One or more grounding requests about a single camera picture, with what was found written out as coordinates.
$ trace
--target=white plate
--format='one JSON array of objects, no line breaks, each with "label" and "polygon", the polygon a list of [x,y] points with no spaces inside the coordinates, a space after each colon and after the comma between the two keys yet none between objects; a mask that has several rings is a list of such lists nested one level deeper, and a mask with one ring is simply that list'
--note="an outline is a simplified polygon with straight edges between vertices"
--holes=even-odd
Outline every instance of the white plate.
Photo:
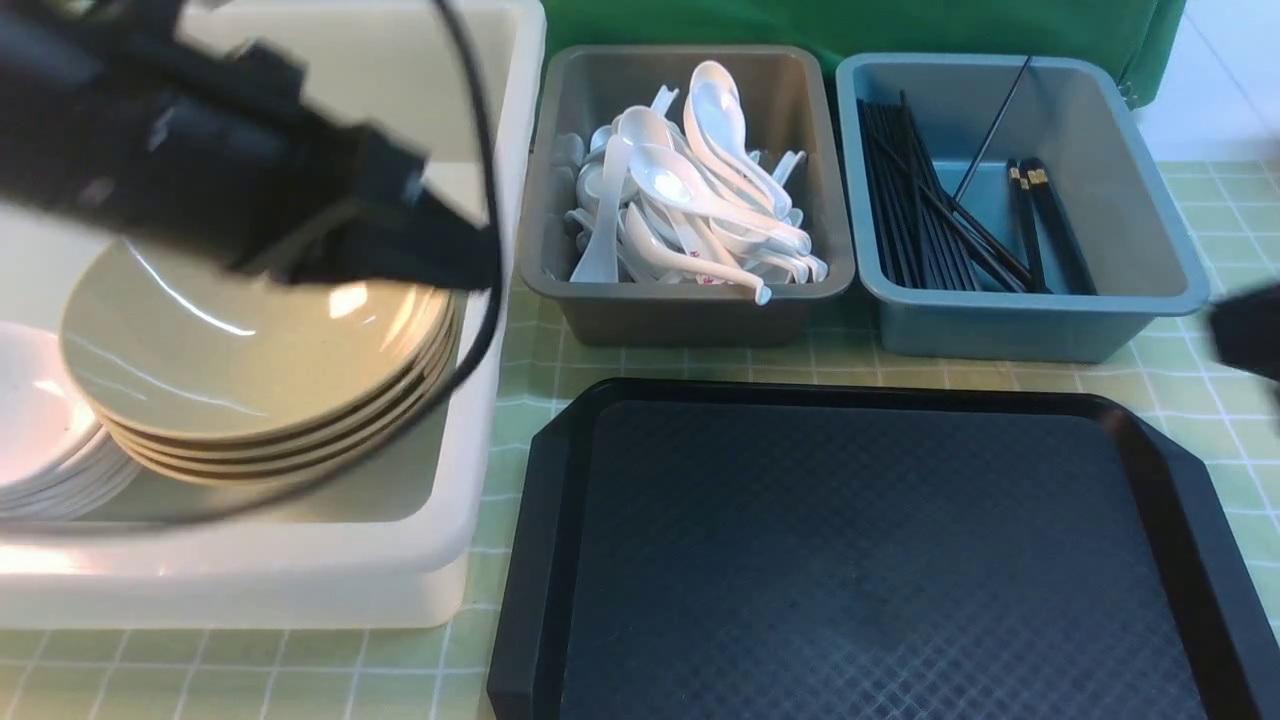
[{"label": "white plate", "polygon": [[93,468],[102,461],[102,457],[108,454],[108,450],[114,454],[122,452],[115,443],[111,442],[111,433],[106,428],[100,427],[93,437],[90,438],[83,447],[72,455],[70,460],[63,462],[54,470],[45,473],[38,479],[23,483],[20,486],[13,487],[0,487],[0,505],[6,502],[17,501],[29,495],[42,492],[59,483],[67,480],[72,475],[83,473],[90,468]]},{"label": "white plate", "polygon": [[[78,512],[81,507],[91,505],[96,498],[114,489],[125,477],[125,471],[131,469],[136,475],[137,462],[124,452],[115,451],[95,471],[82,474],[83,478],[76,477],[74,480],[4,506],[0,509],[0,520],[51,520]],[[132,475],[128,475],[127,479],[132,479]]]},{"label": "white plate", "polygon": [[63,368],[58,338],[0,323],[0,489],[38,482],[99,427]]}]

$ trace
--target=green tablecloth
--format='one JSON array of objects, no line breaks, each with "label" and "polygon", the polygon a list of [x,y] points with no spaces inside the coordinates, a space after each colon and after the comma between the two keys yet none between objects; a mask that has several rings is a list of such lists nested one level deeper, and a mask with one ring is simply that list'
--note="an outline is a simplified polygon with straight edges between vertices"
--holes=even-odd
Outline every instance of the green tablecloth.
[{"label": "green tablecloth", "polygon": [[1185,0],[543,0],[547,56],[571,45],[774,44],[829,74],[859,53],[1079,58],[1130,99],[1156,96]]}]

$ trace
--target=tray rim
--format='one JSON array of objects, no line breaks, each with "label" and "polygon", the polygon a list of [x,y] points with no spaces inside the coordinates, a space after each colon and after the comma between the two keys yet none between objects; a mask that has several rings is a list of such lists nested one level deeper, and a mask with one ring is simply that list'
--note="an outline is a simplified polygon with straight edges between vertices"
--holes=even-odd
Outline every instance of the tray rim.
[{"label": "tray rim", "polygon": [[[1188,602],[1210,603],[1215,611],[1207,618],[1192,616],[1172,598],[1169,602],[1208,717],[1280,719],[1280,646],[1207,468],[1123,405],[1088,393],[612,378],[582,392],[530,445],[504,596],[520,598],[520,605],[503,602],[486,684],[498,720],[556,720],[559,715],[579,560],[575,543],[581,539],[575,528],[581,529],[586,495],[586,488],[580,488],[575,501],[567,486],[588,470],[590,451],[582,446],[590,441],[594,423],[627,401],[1066,415],[1117,423],[1105,429],[1116,437],[1117,446],[1130,445],[1128,454],[1137,452],[1143,461],[1132,466],[1126,448],[1117,447],[1130,489],[1147,495],[1135,495],[1134,505],[1148,547],[1156,542],[1156,530],[1171,533],[1161,542],[1175,546],[1164,553],[1152,550],[1166,598],[1170,584],[1198,583],[1198,588],[1184,589],[1198,596]],[[965,409],[978,401],[997,401],[1021,411]],[[548,459],[559,464],[548,469]],[[1135,483],[1142,478],[1135,480],[1134,473],[1155,473],[1156,482],[1139,487]],[[1151,503],[1162,505],[1160,512]],[[1170,559],[1170,553],[1178,557]],[[1189,641],[1219,647],[1193,655],[1187,650]],[[1206,694],[1206,689],[1213,693]]]}]

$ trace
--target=black tray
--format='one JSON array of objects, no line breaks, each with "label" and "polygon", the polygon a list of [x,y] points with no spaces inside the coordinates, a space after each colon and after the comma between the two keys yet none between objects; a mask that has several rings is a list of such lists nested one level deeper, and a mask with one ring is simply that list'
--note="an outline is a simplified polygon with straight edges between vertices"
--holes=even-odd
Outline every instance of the black tray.
[{"label": "black tray", "polygon": [[608,380],[534,441],[499,720],[1280,717],[1204,465],[1107,400]]}]

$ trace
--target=black cable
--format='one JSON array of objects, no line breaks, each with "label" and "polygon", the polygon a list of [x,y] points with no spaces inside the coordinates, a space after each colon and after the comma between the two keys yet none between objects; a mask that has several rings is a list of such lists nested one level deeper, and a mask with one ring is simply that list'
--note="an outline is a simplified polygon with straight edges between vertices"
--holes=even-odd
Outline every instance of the black cable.
[{"label": "black cable", "polygon": [[[401,430],[408,430],[417,425],[417,421],[438,410],[442,405],[448,402],[453,393],[467,380],[484,361],[485,355],[489,354],[489,348],[493,346],[493,340],[498,333],[498,320],[502,315],[502,301],[503,301],[503,283],[506,282],[506,268],[503,264],[502,252],[502,215],[498,208],[498,187],[497,187],[497,161],[494,160],[494,146],[493,146],[493,129],[489,124],[489,106],[484,97],[484,85],[480,79],[480,65],[476,60],[475,49],[471,45],[471,40],[462,27],[462,22],[453,8],[449,6],[448,0],[430,0],[435,9],[440,13],[440,18],[444,20],[445,27],[449,31],[451,40],[453,41],[454,50],[462,60],[462,72],[466,76],[467,91],[471,100],[471,113],[476,122],[476,136],[480,143],[480,164],[484,168],[484,192],[485,204],[489,209],[489,236],[493,242],[497,243],[497,252],[494,252],[495,261],[498,266],[495,268],[494,277],[497,282],[494,287],[489,290],[489,302],[485,306],[484,320],[480,323],[480,331],[476,333],[476,340],[471,343],[467,354],[458,361],[453,373],[444,380],[440,386],[433,389],[431,395],[428,396],[426,401],[416,411],[413,421],[407,423]],[[387,443],[394,442],[401,433],[396,433],[396,437],[384,441]],[[305,483],[298,483],[291,486],[279,493],[261,497],[257,500],[251,500],[233,507],[224,510],[212,510],[207,512],[193,512],[189,515],[179,515],[177,518],[170,518],[165,520],[155,521],[137,521],[137,523],[59,523],[56,528],[45,528],[35,523],[5,523],[0,524],[0,532],[4,533],[5,539],[20,539],[22,536],[26,537],[69,537],[69,536],[133,536],[140,533],[159,533],[165,530],[177,530],[184,528],[193,528],[198,525],[209,525],[214,523],[221,523],[225,520],[232,520],[250,512],[259,512],[261,510],[268,510],[270,507],[276,507],[287,502],[293,502],[301,500],[310,495],[319,492],[320,489],[329,487],[335,480],[344,477],[344,474],[351,469],[351,465],[343,465],[332,473],[321,475],[316,479],[307,480]]]}]

